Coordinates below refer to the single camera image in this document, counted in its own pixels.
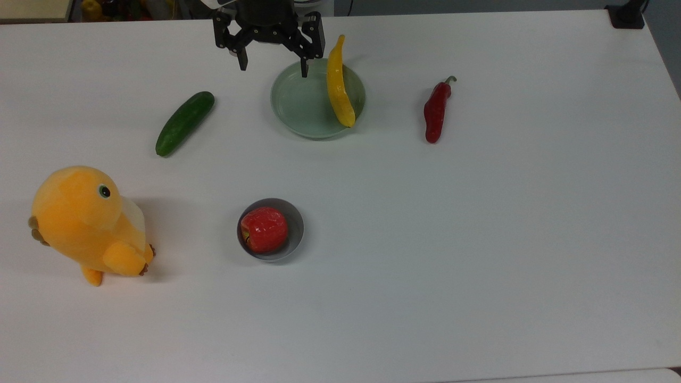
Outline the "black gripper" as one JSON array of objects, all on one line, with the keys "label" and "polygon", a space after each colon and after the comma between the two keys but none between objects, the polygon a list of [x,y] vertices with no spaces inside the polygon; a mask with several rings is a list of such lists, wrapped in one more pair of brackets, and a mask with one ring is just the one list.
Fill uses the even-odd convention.
[{"label": "black gripper", "polygon": [[[212,17],[215,45],[234,53],[240,69],[247,70],[246,47],[259,37],[274,36],[300,59],[300,73],[307,78],[309,61],[321,59],[325,53],[325,36],[320,12],[310,12],[299,17],[293,1],[237,1],[235,15],[217,10]],[[234,36],[229,31],[236,20],[241,30]]]}]

